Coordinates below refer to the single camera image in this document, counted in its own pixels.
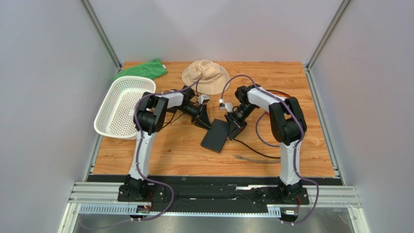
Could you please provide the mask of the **black Mercury network switch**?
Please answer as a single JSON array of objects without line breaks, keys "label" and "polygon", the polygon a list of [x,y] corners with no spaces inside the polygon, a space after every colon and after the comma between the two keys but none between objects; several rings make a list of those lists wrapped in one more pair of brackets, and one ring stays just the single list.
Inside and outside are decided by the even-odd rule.
[{"label": "black Mercury network switch", "polygon": [[201,142],[203,148],[220,153],[224,147],[229,133],[229,126],[226,121],[214,119],[212,128],[209,129]]}]

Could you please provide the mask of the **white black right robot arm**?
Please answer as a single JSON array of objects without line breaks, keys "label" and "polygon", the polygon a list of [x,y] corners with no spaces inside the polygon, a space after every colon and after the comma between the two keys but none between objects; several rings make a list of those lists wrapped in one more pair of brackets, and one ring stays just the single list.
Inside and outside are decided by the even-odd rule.
[{"label": "white black right robot arm", "polygon": [[228,138],[234,140],[246,128],[246,119],[255,109],[266,111],[273,137],[280,148],[281,183],[276,196],[285,203],[295,200],[302,190],[299,151],[307,129],[298,100],[280,97],[256,85],[238,87],[235,96],[240,102],[239,106],[225,114],[229,127]]}]

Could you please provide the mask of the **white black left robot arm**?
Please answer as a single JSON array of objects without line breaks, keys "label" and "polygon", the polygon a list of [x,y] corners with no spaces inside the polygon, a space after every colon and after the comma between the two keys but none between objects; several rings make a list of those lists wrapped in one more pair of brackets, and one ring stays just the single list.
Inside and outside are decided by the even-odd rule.
[{"label": "white black left robot arm", "polygon": [[119,187],[118,201],[144,201],[150,196],[149,165],[155,138],[165,125],[168,111],[180,110],[191,116],[196,126],[211,129],[206,94],[196,95],[191,87],[164,93],[149,93],[138,101],[134,111],[137,142],[134,161],[124,183]]}]

